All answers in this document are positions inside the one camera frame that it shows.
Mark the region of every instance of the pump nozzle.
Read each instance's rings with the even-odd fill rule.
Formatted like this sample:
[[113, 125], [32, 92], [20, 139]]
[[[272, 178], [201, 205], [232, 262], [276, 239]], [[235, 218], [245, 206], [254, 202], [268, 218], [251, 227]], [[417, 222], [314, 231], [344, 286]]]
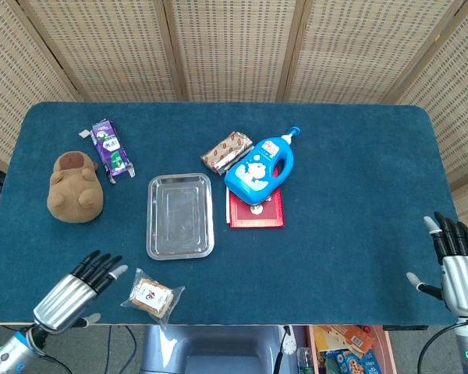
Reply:
[[301, 130], [300, 127], [293, 126], [291, 129], [288, 130], [288, 132], [281, 136], [288, 144], [291, 144], [291, 138], [292, 136], [298, 136], [300, 134]]

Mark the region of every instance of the red book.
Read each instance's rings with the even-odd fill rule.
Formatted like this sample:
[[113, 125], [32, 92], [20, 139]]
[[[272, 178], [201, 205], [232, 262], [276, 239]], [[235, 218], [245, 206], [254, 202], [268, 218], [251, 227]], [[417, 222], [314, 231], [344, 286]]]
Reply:
[[281, 187], [261, 204], [250, 206], [229, 191], [231, 228], [280, 228], [284, 226]]

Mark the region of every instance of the red and white wrapper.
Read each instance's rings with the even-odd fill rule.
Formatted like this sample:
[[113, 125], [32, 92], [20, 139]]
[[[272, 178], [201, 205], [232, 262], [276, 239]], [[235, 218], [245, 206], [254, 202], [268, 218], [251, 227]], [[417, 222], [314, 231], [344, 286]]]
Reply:
[[210, 170], [222, 175], [253, 149], [253, 142], [241, 132], [233, 131], [219, 144], [201, 156]]

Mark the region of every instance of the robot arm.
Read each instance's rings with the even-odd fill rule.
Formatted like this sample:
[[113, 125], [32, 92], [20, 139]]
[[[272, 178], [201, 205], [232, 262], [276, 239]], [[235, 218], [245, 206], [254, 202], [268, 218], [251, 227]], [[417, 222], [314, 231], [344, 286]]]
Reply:
[[98, 258], [100, 253], [92, 252], [65, 275], [35, 307], [34, 324], [17, 331], [0, 347], [0, 374], [21, 372], [34, 358], [47, 357], [43, 349], [49, 335], [90, 324], [89, 319], [80, 318], [85, 308], [128, 269], [121, 265], [112, 270], [122, 257]]
[[[442, 216], [439, 212], [435, 212], [435, 218], [440, 226], [430, 217], [425, 217], [424, 222], [434, 240], [435, 252], [441, 266], [442, 288], [420, 281], [413, 273], [407, 273], [407, 278], [418, 291], [442, 300], [458, 318], [459, 322], [456, 325], [444, 330], [455, 329], [463, 372], [468, 374], [468, 227], [462, 222], [456, 223]], [[424, 352], [433, 340], [422, 350], [418, 361], [418, 374]]]

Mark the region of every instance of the clear plastic bag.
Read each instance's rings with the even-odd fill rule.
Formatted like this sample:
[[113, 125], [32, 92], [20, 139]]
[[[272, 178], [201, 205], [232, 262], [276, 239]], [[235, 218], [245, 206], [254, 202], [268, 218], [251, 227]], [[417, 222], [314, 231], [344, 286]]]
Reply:
[[137, 268], [130, 297], [121, 306], [144, 310], [162, 328], [165, 328], [170, 314], [185, 289], [185, 287], [168, 288], [150, 278], [142, 269]]

